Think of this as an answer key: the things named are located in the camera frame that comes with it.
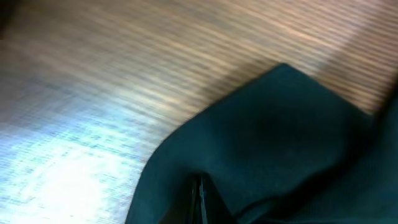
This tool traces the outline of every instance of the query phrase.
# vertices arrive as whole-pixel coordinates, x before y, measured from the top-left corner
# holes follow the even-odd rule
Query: dark cloth
[[[281,64],[158,147],[126,223],[160,222],[201,172],[239,223],[398,223],[398,101],[379,123]]]

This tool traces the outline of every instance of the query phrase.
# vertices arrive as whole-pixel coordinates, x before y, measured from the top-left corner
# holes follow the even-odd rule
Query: brown wooden surface
[[[377,110],[398,4],[26,0],[0,44],[0,223],[122,223],[161,141],[279,62]]]

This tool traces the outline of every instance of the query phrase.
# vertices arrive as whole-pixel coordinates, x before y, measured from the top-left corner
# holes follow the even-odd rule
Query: folded cloth
[[[126,223],[160,222],[185,179],[200,172],[209,173],[238,223],[347,222],[370,214],[373,200],[393,203],[388,197],[393,188],[384,183],[377,188],[366,179],[378,165],[360,161],[368,153],[374,121],[281,64],[196,115],[156,149],[141,174]],[[380,144],[393,147],[392,136]],[[381,153],[375,152],[379,160]],[[398,166],[385,159],[388,169]],[[359,170],[353,170],[359,162]],[[356,173],[357,180],[351,176]],[[386,184],[395,180],[376,172],[372,176]],[[371,195],[375,188],[383,192]],[[369,195],[358,196],[361,190]],[[388,206],[377,209],[393,212]]]

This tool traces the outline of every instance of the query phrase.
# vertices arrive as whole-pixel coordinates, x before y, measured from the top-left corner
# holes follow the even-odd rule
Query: cloth
[[[239,223],[396,223],[394,110],[398,101],[381,125],[281,64],[158,147],[126,223],[160,222],[184,180],[199,172],[209,173]]]

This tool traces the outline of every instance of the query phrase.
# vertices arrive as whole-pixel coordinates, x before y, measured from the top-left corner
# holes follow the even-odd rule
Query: wooden surface
[[[161,141],[278,62],[377,110],[398,3],[25,0],[0,44],[0,223],[123,223]]]

